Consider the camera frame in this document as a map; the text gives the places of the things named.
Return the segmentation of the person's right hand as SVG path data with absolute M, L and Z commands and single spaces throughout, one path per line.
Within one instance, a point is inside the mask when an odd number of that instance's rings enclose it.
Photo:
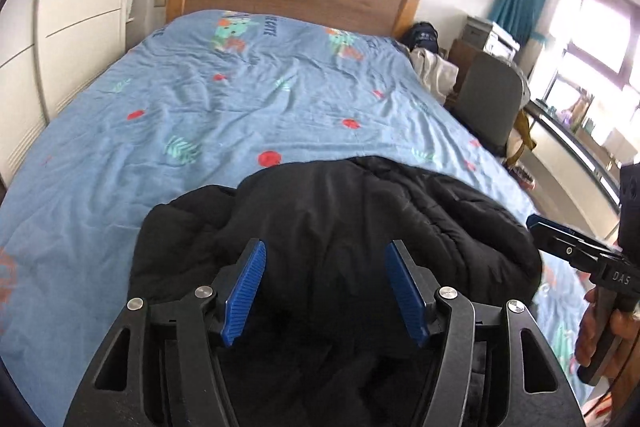
M 578 378 L 593 386 L 601 377 L 639 382 L 639 314 L 634 303 L 613 301 L 603 288 L 587 291 L 588 309 L 580 323 L 575 355 Z

